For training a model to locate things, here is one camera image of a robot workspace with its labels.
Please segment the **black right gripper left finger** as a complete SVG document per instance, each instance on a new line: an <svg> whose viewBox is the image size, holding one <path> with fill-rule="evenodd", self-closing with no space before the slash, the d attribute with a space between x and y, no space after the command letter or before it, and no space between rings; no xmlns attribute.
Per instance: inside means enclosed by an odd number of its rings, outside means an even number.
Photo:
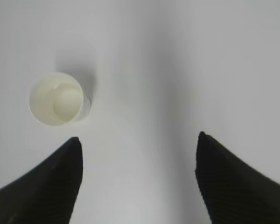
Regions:
<svg viewBox="0 0 280 224"><path fill-rule="evenodd" d="M68 224L82 178L82 145L72 137L0 189L0 224Z"/></svg>

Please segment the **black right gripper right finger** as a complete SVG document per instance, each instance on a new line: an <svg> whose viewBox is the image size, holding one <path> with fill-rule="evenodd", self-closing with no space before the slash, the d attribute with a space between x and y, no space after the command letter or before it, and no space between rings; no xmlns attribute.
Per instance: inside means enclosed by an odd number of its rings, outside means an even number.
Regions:
<svg viewBox="0 0 280 224"><path fill-rule="evenodd" d="M280 184L200 132L197 184L213 224L280 224Z"/></svg>

